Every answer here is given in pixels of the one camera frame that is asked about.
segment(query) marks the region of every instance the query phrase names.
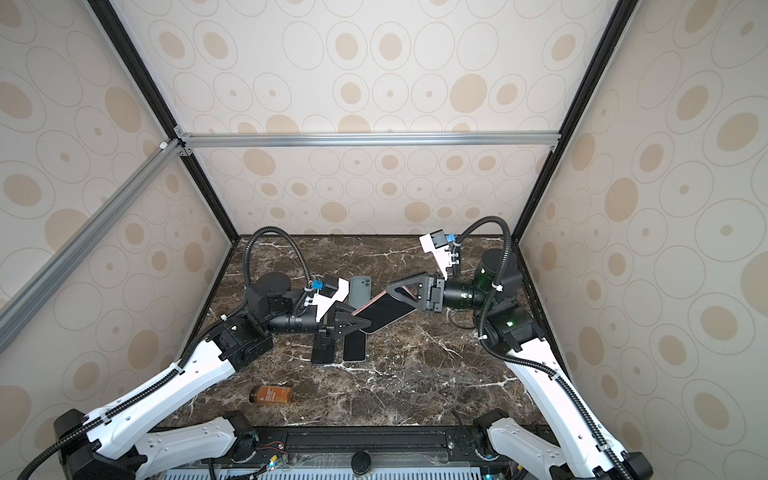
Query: white ventilation grille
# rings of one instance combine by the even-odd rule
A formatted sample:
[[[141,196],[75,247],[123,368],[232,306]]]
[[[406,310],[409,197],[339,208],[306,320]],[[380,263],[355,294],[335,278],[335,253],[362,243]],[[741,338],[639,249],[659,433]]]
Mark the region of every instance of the white ventilation grille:
[[[230,469],[217,472],[217,480],[243,475],[252,470]],[[444,468],[377,468],[363,477],[355,476],[349,468],[297,468],[292,472],[270,472],[259,480],[480,480],[477,467]],[[207,470],[174,469],[166,472],[165,480],[210,480]]]

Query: marble table surface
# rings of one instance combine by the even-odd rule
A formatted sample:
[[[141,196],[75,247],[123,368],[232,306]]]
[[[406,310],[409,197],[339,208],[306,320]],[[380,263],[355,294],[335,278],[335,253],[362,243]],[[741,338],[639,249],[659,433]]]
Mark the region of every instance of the marble table surface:
[[[373,295],[409,274],[437,270],[416,237],[297,237],[296,243],[314,276],[369,275]],[[204,326],[241,300],[244,244],[241,240],[227,266]],[[465,275],[472,274],[484,250],[501,245],[498,238],[468,239],[462,248]],[[267,237],[253,248],[251,276],[255,280],[275,270],[288,274],[294,289],[303,287],[287,242]],[[518,299],[527,307],[522,289]],[[452,409],[470,422],[494,408],[509,412],[521,424],[545,423],[519,380],[480,347],[475,331],[456,328],[447,315],[455,323],[471,324],[470,312],[410,313],[368,336],[364,362],[342,362],[339,343],[335,363],[313,366],[311,335],[278,335],[275,348],[201,392],[161,426],[193,425],[235,409],[261,426],[455,425]],[[261,385],[291,387],[293,402],[250,403],[250,390]]]

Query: red wire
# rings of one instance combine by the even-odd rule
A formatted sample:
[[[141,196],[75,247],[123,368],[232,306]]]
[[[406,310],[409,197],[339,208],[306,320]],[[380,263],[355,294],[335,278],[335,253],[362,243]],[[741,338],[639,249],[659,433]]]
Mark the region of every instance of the red wire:
[[[280,450],[280,449],[276,449],[274,447],[266,447],[266,446],[265,447],[256,447],[256,450],[266,450],[266,449],[274,450],[275,452],[280,452],[280,453],[283,453],[285,455],[288,455],[287,453],[285,453],[285,451]]]

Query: black knob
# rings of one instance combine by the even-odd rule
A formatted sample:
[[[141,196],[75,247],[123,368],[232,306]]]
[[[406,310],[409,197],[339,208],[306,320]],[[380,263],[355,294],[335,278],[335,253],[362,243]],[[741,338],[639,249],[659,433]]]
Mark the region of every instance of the black knob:
[[[352,472],[355,475],[364,475],[371,470],[371,455],[360,450],[352,456]]]

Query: patterned wall panel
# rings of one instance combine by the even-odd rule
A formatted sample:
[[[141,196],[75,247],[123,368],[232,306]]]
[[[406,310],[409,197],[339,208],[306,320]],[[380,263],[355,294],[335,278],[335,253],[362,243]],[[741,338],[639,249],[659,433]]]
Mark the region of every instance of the patterned wall panel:
[[[0,6],[2,308],[164,135],[79,3]]]
[[[53,420],[147,381],[177,355],[229,242],[184,166],[166,167],[0,355],[0,478],[53,443]],[[58,457],[40,479],[63,478]]]
[[[764,478],[768,3],[645,2],[523,239],[579,391],[654,478]]]
[[[459,233],[484,215],[514,225],[546,145],[201,148],[239,233]],[[481,227],[478,233],[500,233]]]
[[[186,131],[557,130],[606,0],[120,0]]]

